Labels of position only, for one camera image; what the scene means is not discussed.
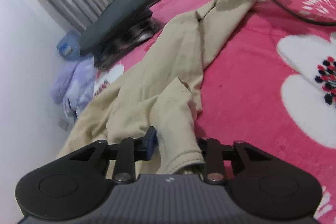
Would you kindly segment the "blue water jug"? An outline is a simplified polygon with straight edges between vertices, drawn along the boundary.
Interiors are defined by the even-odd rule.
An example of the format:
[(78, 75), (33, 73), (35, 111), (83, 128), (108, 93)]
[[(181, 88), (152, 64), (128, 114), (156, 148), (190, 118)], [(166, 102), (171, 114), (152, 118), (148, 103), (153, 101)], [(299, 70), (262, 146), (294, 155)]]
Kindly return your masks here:
[(56, 49), (64, 60), (82, 61), (93, 57), (91, 53), (88, 53), (87, 55), (82, 55), (80, 53), (79, 39), (80, 34), (75, 30), (71, 30), (60, 40)]

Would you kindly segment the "dark grey folded garment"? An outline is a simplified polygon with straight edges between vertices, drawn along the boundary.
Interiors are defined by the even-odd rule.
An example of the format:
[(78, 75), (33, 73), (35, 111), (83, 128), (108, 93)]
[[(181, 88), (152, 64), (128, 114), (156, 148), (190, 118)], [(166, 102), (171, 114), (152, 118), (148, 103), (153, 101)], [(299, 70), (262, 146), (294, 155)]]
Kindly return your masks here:
[(155, 0), (113, 0), (98, 19), (81, 34), (80, 55), (94, 53), (97, 47), (116, 38), (138, 22), (150, 18)]

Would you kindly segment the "plaid folded garment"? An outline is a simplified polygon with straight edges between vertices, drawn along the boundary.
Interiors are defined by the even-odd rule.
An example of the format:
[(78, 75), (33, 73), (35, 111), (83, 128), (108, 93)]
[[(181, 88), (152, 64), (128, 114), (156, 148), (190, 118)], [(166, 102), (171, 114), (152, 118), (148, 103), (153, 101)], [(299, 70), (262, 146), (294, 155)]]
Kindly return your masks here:
[(100, 71), (107, 71), (119, 59), (163, 29), (164, 23), (153, 18), (152, 14), (149, 9), (146, 9), (134, 19), (127, 21), (129, 24), (127, 27), (97, 46), (92, 51), (94, 67)]

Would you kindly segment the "lavender puffer jacket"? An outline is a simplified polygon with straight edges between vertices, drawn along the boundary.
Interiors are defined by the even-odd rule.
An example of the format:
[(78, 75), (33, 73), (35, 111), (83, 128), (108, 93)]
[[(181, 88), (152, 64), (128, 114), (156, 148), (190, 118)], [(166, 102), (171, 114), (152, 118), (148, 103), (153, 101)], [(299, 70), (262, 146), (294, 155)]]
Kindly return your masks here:
[(80, 114), (93, 99), (97, 69), (93, 58), (68, 61), (58, 74), (51, 89), (53, 102), (61, 106), (70, 124), (75, 124)]

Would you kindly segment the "pink floral bed blanket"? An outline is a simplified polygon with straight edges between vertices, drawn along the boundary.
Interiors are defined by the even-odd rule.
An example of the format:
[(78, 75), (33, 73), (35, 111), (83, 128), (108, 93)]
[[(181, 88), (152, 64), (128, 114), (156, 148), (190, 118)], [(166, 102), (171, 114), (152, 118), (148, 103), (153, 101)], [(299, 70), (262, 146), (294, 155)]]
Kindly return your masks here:
[(321, 223), (335, 223), (335, 99), (315, 80), (329, 61), (334, 28), (256, 3), (205, 71), (195, 125), (200, 136), (246, 141), (315, 176)]

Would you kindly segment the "beige trousers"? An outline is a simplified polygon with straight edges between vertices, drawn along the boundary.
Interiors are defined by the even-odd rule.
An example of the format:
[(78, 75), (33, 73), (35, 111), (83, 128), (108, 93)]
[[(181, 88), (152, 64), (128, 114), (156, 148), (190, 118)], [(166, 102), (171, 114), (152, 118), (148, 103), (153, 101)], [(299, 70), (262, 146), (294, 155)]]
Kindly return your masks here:
[(203, 164), (194, 133), (203, 71), (257, 1), (212, 0), (175, 16), (143, 59), (88, 104), (59, 157), (100, 139), (143, 136), (152, 126), (158, 151), (137, 172), (173, 174)]

